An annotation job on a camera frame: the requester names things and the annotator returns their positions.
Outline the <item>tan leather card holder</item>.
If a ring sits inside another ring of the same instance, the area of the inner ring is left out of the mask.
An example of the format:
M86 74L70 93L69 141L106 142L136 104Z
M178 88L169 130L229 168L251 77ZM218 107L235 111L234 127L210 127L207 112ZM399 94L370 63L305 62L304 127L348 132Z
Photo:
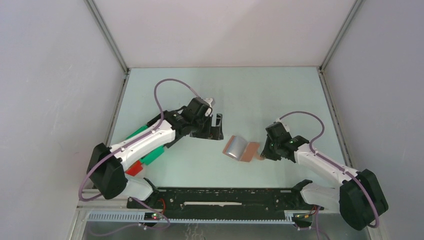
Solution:
M259 154L260 143L247 141L238 135L232 135L222 153L236 161L249 163L253 159L263 161Z

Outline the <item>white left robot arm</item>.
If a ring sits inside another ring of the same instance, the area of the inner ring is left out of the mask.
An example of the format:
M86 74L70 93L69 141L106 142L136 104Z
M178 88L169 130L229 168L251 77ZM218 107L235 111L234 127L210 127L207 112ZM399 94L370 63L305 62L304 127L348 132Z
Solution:
M112 146L98 144L92 152L87 174L106 200L119 195L136 198L145 208L158 202L154 186L146 178L127 171L146 160L159 148L170 148L181 138L223 140L222 114L213 114L213 98L194 97L187 106L161 111L149 121L146 129Z

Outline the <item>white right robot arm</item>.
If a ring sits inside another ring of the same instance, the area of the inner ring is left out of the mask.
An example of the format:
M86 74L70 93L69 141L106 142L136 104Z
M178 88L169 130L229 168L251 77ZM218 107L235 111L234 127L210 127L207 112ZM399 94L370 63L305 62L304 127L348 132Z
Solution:
M353 229L362 230L389 209L377 176L370 170L362 171L340 164L318 151L309 140L291 136L286 124L275 121L266 127L266 141L261 157L279 161L287 159L304 166L330 183L321 186L303 180L291 194L291 204L297 209L308 205L335 211Z

